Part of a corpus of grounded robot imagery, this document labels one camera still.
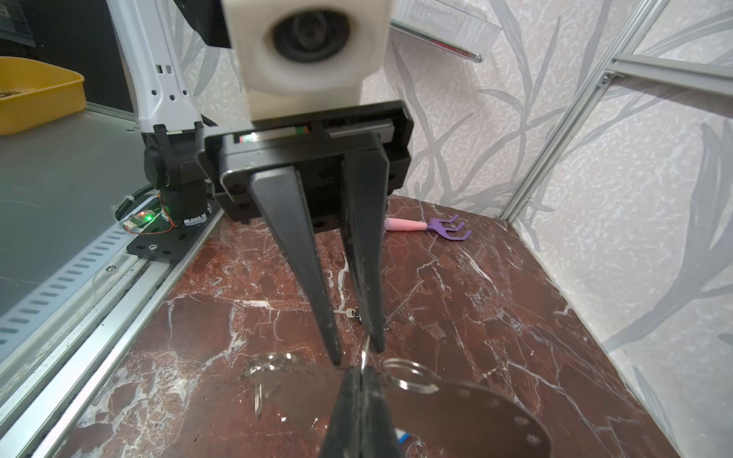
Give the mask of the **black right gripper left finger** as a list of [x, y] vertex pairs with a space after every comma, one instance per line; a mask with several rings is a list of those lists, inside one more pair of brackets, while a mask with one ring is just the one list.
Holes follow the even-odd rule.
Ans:
[[361, 370], [350, 368], [342, 379], [319, 456], [321, 458], [359, 457], [360, 418]]

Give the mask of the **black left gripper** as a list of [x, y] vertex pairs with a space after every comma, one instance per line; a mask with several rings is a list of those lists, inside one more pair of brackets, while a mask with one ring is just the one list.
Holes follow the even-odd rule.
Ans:
[[197, 162], [214, 184], [215, 201], [237, 223], [260, 215], [265, 219], [335, 366], [343, 352], [311, 217], [328, 225], [341, 211], [342, 194], [342, 241], [359, 315], [373, 350], [384, 352], [381, 254], [387, 191], [405, 182], [413, 128], [408, 106], [395, 100], [264, 119], [245, 129], [204, 127], [197, 133]]

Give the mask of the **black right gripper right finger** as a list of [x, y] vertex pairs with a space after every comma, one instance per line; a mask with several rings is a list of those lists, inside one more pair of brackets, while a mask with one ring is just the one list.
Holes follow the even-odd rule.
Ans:
[[380, 374], [372, 366], [361, 373], [360, 456], [399, 458], [404, 453], [398, 442]]

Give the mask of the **steel perforated key holder plate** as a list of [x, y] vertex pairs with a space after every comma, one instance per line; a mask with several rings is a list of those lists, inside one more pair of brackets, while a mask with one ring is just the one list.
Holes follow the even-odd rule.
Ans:
[[368, 343], [363, 343], [358, 363], [349, 368], [313, 366], [293, 353], [270, 353], [249, 360], [244, 378], [254, 387], [257, 417], [275, 408], [324, 442], [346, 371], [359, 368], [362, 373], [366, 366], [380, 374], [404, 456], [404, 436], [444, 448], [454, 457], [553, 454], [545, 427], [519, 404], [484, 385], [442, 378], [410, 360], [388, 358], [374, 366]]

